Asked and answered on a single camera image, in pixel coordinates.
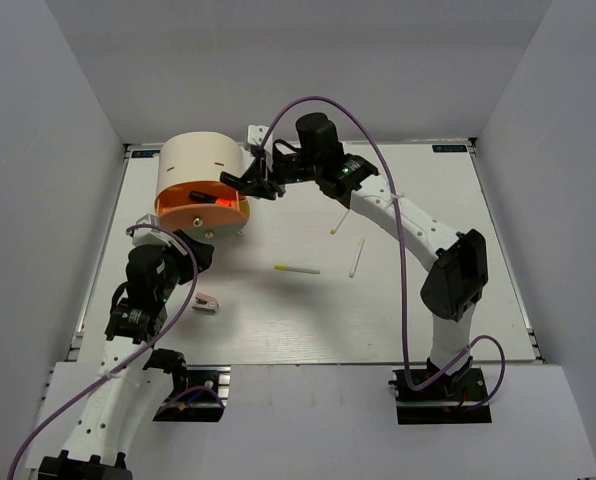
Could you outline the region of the pink highlighter black body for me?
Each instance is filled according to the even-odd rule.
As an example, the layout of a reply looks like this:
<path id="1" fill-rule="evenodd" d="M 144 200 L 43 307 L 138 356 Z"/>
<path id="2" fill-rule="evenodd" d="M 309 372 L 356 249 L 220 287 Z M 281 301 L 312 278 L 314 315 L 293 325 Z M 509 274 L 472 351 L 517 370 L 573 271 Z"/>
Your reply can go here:
<path id="1" fill-rule="evenodd" d="M 219 205 L 219 206 L 224 206 L 227 208 L 232 208 L 234 206 L 234 203 L 232 200 L 225 199 L 225 198 L 217 198 L 215 201 L 215 204 Z"/>

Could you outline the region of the orange highlighter black body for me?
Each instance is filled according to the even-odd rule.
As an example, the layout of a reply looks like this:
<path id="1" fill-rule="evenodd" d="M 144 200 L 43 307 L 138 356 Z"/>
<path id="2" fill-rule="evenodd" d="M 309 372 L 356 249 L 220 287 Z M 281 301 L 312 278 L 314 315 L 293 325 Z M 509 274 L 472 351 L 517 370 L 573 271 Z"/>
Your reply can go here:
<path id="1" fill-rule="evenodd" d="M 197 190 L 192 190 L 189 193 L 188 198 L 192 202 L 201 203 L 201 204 L 212 204 L 212 203 L 215 203 L 217 200 L 216 196 L 210 195 L 205 192 L 197 191 Z"/>

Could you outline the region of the white pen yellow cap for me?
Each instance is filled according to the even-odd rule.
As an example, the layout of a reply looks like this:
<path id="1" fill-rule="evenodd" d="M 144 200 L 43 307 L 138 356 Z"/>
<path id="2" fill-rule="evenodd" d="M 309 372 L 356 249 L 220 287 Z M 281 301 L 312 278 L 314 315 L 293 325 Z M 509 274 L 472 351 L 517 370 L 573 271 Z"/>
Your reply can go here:
<path id="1" fill-rule="evenodd" d="M 300 274 L 308 274 L 308 275 L 319 275 L 321 273 L 321 271 L 319 269 L 298 267 L 298 266 L 285 265 L 285 264 L 274 265 L 274 270 L 300 273 Z"/>
<path id="2" fill-rule="evenodd" d="M 337 218 L 336 222 L 334 223 L 334 225 L 331 227 L 330 229 L 330 234 L 331 235 L 335 235 L 338 230 L 340 229 L 340 227 L 342 226 L 343 222 L 345 221 L 345 219 L 347 218 L 349 214 L 349 211 L 347 209 L 345 209 L 340 216 Z"/>

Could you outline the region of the white pen pale cap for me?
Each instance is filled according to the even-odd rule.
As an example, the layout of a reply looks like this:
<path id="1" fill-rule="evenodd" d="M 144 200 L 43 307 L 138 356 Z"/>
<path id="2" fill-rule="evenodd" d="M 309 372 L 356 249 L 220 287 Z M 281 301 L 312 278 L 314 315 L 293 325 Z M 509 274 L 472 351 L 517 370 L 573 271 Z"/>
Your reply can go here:
<path id="1" fill-rule="evenodd" d="M 358 265 L 359 265 L 359 261 L 364 249 L 364 245 L 365 245 L 365 238 L 360 238 L 357 248 L 355 250 L 354 256 L 353 256 L 353 261 L 352 264 L 350 266 L 349 269 L 349 273 L 348 276 L 349 278 L 354 278 L 358 269 Z"/>

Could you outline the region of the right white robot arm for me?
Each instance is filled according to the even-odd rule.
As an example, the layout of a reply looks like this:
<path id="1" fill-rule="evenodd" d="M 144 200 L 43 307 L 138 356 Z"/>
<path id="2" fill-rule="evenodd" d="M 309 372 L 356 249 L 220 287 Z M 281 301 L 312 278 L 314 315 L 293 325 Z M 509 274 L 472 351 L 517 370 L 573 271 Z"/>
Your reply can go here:
<path id="1" fill-rule="evenodd" d="M 283 196 L 289 184 L 314 182 L 325 196 L 396 239 L 427 273 L 420 297 L 433 320 L 427 378 L 410 387 L 455 397 L 466 385 L 471 321 L 488 282 L 484 236 L 475 229 L 463 233 L 449 227 L 394 193 L 385 168 L 345 152 L 325 114 L 304 115 L 295 127 L 298 146 L 278 139 L 270 149 L 263 144 L 267 129 L 257 129 L 248 147 L 250 166 L 241 176 L 222 172 L 221 182 L 244 196 L 267 200 Z"/>

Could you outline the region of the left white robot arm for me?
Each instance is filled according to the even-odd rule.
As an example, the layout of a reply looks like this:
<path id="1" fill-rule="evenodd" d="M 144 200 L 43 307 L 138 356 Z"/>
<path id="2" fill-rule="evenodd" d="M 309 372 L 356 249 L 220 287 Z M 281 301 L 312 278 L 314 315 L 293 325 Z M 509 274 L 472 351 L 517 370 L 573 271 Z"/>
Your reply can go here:
<path id="1" fill-rule="evenodd" d="M 189 374 L 183 353 L 157 347 L 173 325 L 166 303 L 179 285 L 195 286 L 214 248 L 181 230 L 133 228 L 126 279 L 112 296 L 94 385 L 60 453 L 46 456 L 40 479 L 129 479 L 130 448 L 167 399 L 183 396 Z"/>

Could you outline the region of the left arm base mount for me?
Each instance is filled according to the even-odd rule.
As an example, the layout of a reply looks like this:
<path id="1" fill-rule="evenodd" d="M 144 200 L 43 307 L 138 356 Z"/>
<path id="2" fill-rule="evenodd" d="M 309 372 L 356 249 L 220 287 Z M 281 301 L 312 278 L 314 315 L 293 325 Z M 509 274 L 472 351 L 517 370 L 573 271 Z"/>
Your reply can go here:
<path id="1" fill-rule="evenodd" d="M 219 422 L 228 402 L 230 375 L 230 366 L 187 366 L 185 382 L 174 388 L 153 421 Z"/>

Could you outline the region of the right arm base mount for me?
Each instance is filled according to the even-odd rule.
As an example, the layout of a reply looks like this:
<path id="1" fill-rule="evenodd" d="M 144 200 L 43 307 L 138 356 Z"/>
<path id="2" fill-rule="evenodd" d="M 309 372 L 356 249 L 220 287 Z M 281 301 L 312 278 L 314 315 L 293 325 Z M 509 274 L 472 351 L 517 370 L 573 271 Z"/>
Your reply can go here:
<path id="1" fill-rule="evenodd" d="M 488 392 L 480 368 L 471 368 L 452 393 L 446 393 L 437 384 L 413 391 L 406 384 L 403 370 L 394 370 L 388 384 L 395 393 L 399 425 L 475 425 L 492 422 L 489 405 L 481 404 Z"/>

